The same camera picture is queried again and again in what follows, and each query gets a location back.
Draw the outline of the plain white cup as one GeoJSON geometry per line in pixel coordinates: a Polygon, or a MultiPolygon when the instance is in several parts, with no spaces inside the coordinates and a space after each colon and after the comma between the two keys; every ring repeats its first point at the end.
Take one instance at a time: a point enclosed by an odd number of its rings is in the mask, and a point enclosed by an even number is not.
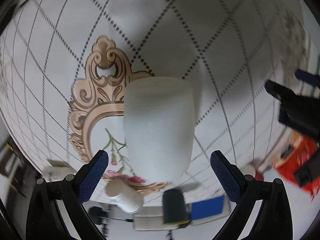
{"type": "Polygon", "coordinates": [[[124,97],[124,134],[132,168],[151,182],[180,178],[193,150],[195,107],[186,81],[149,77],[130,83],[124,97]]]}

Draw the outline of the red ribbed paper cup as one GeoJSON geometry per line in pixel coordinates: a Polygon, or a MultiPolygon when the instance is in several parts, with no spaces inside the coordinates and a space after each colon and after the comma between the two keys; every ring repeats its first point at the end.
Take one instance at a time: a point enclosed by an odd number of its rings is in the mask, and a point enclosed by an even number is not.
{"type": "Polygon", "coordinates": [[[264,181],[264,176],[252,164],[246,164],[240,168],[244,175],[252,175],[258,181],[264,181]]]}

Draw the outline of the dark green yellow-lined cup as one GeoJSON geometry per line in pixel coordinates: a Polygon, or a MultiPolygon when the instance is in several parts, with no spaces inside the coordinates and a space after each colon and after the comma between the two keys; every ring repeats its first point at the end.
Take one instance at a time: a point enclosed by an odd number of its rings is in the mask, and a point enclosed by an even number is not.
{"type": "Polygon", "coordinates": [[[182,225],[189,222],[189,213],[180,189],[169,189],[162,196],[163,224],[182,225]]]}

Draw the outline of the red plastic bag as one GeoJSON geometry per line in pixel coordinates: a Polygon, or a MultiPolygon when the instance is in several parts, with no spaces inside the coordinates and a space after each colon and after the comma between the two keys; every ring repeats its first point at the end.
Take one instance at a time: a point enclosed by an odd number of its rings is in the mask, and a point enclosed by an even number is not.
{"type": "Polygon", "coordinates": [[[318,145],[314,140],[293,131],[284,146],[285,148],[281,150],[280,156],[275,157],[273,168],[283,178],[298,186],[293,174],[311,158],[318,145]]]}

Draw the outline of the white floral mug right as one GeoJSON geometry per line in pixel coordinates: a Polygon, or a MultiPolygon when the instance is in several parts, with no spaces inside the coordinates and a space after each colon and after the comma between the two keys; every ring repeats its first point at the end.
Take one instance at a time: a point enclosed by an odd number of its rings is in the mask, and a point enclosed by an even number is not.
{"type": "Polygon", "coordinates": [[[65,161],[47,159],[48,165],[42,171],[42,178],[48,182],[63,180],[69,174],[76,174],[77,170],[65,161]]]}

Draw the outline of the white floral mug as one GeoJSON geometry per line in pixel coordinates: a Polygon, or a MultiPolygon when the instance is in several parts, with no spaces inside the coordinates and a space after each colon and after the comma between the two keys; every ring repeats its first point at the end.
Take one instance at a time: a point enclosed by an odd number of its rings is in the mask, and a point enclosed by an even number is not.
{"type": "Polygon", "coordinates": [[[42,171],[42,178],[48,182],[63,180],[69,174],[76,174],[77,170],[65,161],[47,159],[48,165],[42,171]]]}
{"type": "Polygon", "coordinates": [[[121,179],[109,181],[105,193],[125,213],[136,213],[144,204],[144,197],[121,179]]]}

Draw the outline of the white floral mug centre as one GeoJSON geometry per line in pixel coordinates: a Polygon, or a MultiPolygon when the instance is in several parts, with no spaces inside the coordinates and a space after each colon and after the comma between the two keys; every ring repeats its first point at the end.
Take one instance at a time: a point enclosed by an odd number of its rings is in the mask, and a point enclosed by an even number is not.
{"type": "Polygon", "coordinates": [[[105,193],[125,213],[136,213],[144,204],[144,197],[121,179],[109,181],[105,193]]]}

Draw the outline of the patterned floral tablecloth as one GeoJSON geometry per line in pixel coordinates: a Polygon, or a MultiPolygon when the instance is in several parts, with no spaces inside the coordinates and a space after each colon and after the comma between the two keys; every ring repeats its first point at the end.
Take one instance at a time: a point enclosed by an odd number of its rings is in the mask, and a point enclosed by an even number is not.
{"type": "Polygon", "coordinates": [[[92,199],[122,180],[158,206],[194,183],[221,193],[210,155],[272,155],[286,128],[274,81],[299,93],[309,64],[302,0],[1,0],[1,115],[42,174],[109,165],[92,199]]]}

